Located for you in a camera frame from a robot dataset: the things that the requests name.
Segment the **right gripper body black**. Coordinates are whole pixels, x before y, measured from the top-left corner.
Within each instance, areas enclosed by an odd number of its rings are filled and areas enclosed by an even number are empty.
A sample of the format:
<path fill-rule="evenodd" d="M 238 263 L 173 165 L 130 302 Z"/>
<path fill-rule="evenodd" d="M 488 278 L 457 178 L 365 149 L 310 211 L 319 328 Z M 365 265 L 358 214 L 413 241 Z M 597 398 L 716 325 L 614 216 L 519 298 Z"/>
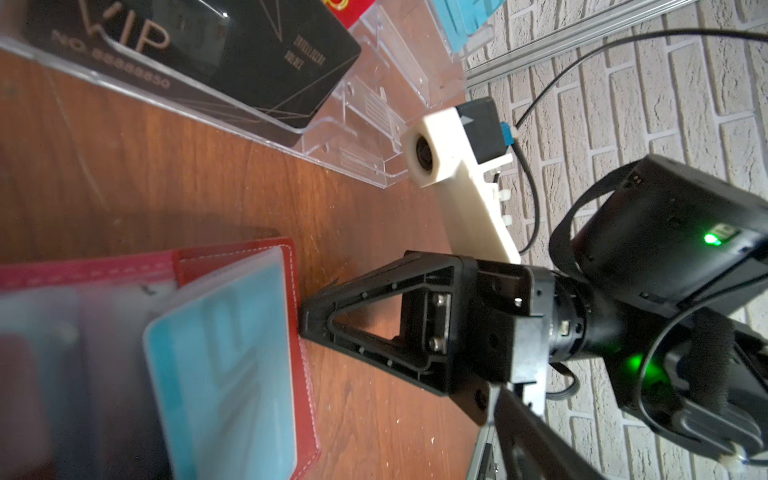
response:
<path fill-rule="evenodd" d="M 604 333 L 606 298 L 541 267 L 444 254 L 417 255 L 413 290 L 415 385 L 489 414 L 484 385 L 503 386 L 534 414 L 555 399 L 548 372 Z"/>

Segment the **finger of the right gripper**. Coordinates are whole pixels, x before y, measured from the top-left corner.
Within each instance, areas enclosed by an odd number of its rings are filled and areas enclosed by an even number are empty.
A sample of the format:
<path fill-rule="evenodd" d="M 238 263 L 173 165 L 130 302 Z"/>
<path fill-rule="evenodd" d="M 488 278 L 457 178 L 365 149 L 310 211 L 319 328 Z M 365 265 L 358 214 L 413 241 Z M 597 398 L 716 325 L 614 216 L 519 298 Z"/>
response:
<path fill-rule="evenodd" d="M 455 389 L 461 351 L 462 259 L 402 258 L 305 299 L 299 333 L 440 396 Z"/>

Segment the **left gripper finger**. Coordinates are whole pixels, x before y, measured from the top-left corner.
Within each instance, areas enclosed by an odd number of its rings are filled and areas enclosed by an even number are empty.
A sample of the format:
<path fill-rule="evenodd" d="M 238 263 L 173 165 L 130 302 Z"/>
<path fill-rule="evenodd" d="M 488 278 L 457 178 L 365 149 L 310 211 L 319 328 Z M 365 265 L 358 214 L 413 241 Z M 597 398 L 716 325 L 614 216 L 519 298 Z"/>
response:
<path fill-rule="evenodd" d="M 499 391 L 494 424 L 511 479 L 602 479 L 512 391 Z"/>

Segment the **clear acrylic card display stand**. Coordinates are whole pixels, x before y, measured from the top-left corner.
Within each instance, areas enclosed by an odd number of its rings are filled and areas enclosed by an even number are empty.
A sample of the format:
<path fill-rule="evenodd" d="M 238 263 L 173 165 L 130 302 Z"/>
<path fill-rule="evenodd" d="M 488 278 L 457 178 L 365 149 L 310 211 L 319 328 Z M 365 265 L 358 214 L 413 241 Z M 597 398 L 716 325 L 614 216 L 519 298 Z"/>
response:
<path fill-rule="evenodd" d="M 462 57 L 448 48 L 432 1 L 375 1 L 346 28 L 361 54 L 303 129 L 244 108 L 228 119 L 221 101 L 207 110 L 41 50 L 22 35 L 27 2 L 1 5 L 4 50 L 379 187 L 406 175 L 401 136 L 464 91 Z"/>

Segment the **red leather card wallet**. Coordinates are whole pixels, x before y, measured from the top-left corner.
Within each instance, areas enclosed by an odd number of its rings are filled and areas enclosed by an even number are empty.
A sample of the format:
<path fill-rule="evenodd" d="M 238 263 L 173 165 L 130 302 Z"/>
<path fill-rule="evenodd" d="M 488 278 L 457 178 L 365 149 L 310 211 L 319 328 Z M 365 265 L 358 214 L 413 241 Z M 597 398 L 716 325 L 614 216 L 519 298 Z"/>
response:
<path fill-rule="evenodd" d="M 286 238 L 1 269 L 5 479 L 299 479 L 318 453 Z"/>

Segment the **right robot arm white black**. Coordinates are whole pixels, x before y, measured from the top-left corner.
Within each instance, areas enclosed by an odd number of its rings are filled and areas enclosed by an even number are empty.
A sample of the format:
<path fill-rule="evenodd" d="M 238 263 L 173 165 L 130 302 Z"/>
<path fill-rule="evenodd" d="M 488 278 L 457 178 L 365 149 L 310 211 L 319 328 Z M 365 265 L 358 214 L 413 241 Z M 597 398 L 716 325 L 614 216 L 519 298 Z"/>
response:
<path fill-rule="evenodd" d="M 409 251 L 307 299 L 307 340 L 450 397 L 516 479 L 596 471 L 542 420 L 546 376 L 600 358 L 618 406 L 730 469 L 767 463 L 767 341 L 731 315 L 767 288 L 764 199 L 649 155 L 552 232 L 551 268 Z"/>

